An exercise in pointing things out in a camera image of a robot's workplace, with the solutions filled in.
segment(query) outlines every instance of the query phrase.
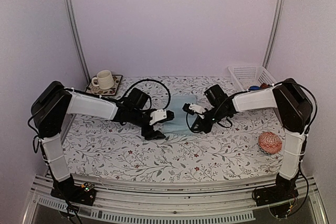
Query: red patterned egg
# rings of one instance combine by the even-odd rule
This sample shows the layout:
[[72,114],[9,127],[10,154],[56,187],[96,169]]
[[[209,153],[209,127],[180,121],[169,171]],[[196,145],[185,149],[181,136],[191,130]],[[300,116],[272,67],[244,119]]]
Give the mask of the red patterned egg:
[[281,151],[282,141],[273,132],[263,132],[259,136],[259,147],[266,153],[276,154]]

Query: coaster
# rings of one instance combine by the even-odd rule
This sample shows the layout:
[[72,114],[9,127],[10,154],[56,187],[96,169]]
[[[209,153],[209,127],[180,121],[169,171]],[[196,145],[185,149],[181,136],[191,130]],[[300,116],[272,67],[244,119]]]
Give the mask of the coaster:
[[109,95],[109,96],[116,95],[118,87],[119,87],[120,82],[121,82],[121,78],[122,78],[122,75],[114,74],[113,75],[114,86],[112,88],[106,89],[106,90],[101,90],[99,87],[94,87],[92,85],[92,82],[90,81],[90,84],[86,88],[85,92],[91,93],[91,94]]

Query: white plastic basket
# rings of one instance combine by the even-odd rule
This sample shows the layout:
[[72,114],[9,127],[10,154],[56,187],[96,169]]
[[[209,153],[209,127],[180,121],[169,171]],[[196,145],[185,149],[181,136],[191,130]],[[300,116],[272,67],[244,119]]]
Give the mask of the white plastic basket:
[[232,84],[237,91],[247,90],[251,86],[276,83],[274,77],[261,66],[230,66]]

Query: white plastic bracket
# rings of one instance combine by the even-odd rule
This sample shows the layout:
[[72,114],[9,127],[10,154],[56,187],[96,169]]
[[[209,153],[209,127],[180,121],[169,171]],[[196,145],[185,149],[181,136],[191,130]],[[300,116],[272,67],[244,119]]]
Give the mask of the white plastic bracket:
[[298,173],[300,156],[304,155],[304,153],[301,153],[301,150],[307,135],[304,133],[290,132],[285,129],[285,136],[285,151],[279,174],[281,177],[291,180]]
[[166,110],[155,110],[151,113],[152,120],[149,122],[149,125],[153,125],[156,122],[164,120],[167,118],[167,111]]
[[205,108],[197,104],[191,103],[189,106],[189,109],[194,111],[196,114],[198,114],[200,118],[204,119],[204,116],[202,114],[206,112]]

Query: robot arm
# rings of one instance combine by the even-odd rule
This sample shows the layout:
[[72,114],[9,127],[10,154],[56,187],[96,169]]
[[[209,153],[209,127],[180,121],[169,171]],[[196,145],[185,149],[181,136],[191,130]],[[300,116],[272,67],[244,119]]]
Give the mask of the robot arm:
[[87,205],[92,205],[95,199],[92,185],[75,186],[68,170],[60,138],[66,114],[96,116],[121,124],[129,122],[141,127],[141,135],[146,140],[165,138],[153,126],[172,120],[174,113],[156,109],[143,110],[148,99],[149,95],[137,88],[133,88],[127,97],[116,100],[67,89],[58,81],[52,82],[31,109],[42,155],[54,179],[55,190],[51,194]]
[[277,196],[266,196],[265,190],[256,191],[257,205],[270,204],[292,198],[297,194],[295,180],[299,173],[308,136],[312,104],[299,85],[293,79],[287,79],[276,86],[258,90],[243,91],[227,96],[219,85],[205,91],[210,104],[210,110],[195,104],[185,104],[183,110],[189,114],[198,114],[191,127],[193,132],[208,133],[213,124],[223,118],[233,117],[235,113],[255,109],[275,108],[278,119],[285,130],[286,145],[279,174],[276,178]]

